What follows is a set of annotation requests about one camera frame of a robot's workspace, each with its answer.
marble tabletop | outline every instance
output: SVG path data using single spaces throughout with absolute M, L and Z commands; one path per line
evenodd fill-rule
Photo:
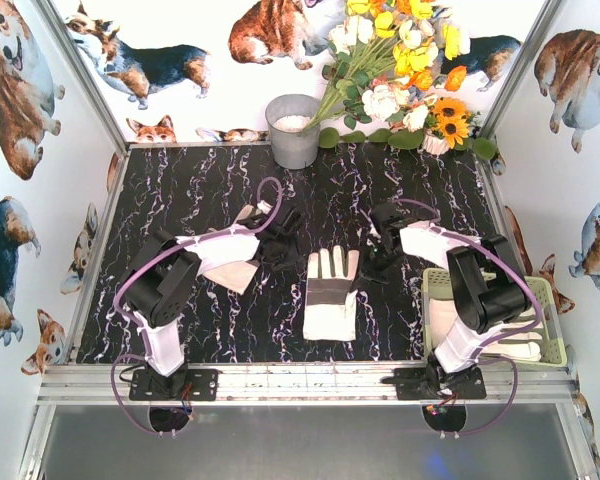
M 78 363 L 111 363 L 121 353 L 142 354 L 134 325 L 114 314 L 113 296 L 147 236 L 203 233 L 231 223 L 255 202 L 260 180 L 277 177 L 284 200 L 303 214 L 303 254 L 360 243 L 368 213 L 380 203 L 413 198 L 435 206 L 441 224 L 472 235 L 495 227 L 481 178 L 468 154 L 440 158 L 374 144 L 320 151 L 300 171 L 277 166 L 268 145 L 133 149 L 100 265 L 78 352 Z M 273 203 L 273 188 L 265 200 Z M 302 338 L 306 263 L 272 272 L 259 268 L 244 295 L 198 277 L 179 321 L 189 363 L 410 360 L 422 356 L 422 272 L 433 266 L 405 257 L 388 272 L 388 285 L 358 292 L 356 340 Z

glove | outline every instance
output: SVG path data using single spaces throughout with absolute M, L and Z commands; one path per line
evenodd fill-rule
M 447 252 L 455 247 L 466 247 L 467 244 L 455 238 L 445 237 L 440 232 L 431 230 L 431 227 L 434 227 L 434 225 L 428 221 L 423 221 L 412 223 L 400 230 L 402 251 L 406 255 L 424 258 L 440 268 L 449 270 Z M 435 228 L 444 231 L 442 227 L 435 226 Z M 480 237 L 469 235 L 463 235 L 463 237 L 480 243 Z
M 247 205 L 240 211 L 233 223 L 237 223 L 257 213 L 259 213 L 258 210 Z M 243 295 L 259 266 L 260 264 L 256 260 L 234 262 L 214 268 L 213 270 L 207 270 L 203 273 L 203 276 L 218 285 Z
M 305 296 L 305 340 L 336 340 L 348 342 L 356 338 L 356 295 L 349 288 L 358 269 L 357 250 L 350 250 L 346 259 L 340 246 L 330 253 L 309 255 L 307 294 Z

gray floor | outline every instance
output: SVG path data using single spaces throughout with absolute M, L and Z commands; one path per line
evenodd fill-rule
M 471 406 L 467 428 L 502 406 Z M 146 418 L 146 407 L 134 407 Z M 58 407 L 47 480 L 562 480 L 575 478 L 553 405 L 516 405 L 455 440 L 419 407 L 198 407 L 176 440 L 140 433 L 117 407 Z

corgi wallpaper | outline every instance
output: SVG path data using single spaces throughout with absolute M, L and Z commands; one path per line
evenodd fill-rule
M 551 284 L 577 354 L 600 478 L 600 0 L 565 2 L 496 135 L 520 256 Z
M 321 97 L 326 37 L 345 0 L 56 0 L 80 52 L 129 142 L 266 140 L 264 110 L 279 95 Z M 449 0 L 471 52 L 443 60 L 435 85 L 460 62 L 457 96 L 484 120 L 544 0 Z M 342 120 L 325 122 L 347 132 Z M 361 126 L 369 132 L 378 124 Z
M 0 0 L 0 479 L 65 354 L 114 150 L 33 3 Z

sunflower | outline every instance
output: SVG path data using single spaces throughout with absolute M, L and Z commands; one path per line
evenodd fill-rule
M 469 125 L 461 117 L 439 117 L 437 128 L 451 148 L 455 147 L 456 143 L 463 145 L 464 139 L 469 136 Z
M 455 98 L 441 98 L 433 107 L 433 114 L 439 119 L 460 118 L 467 114 L 467 106 Z

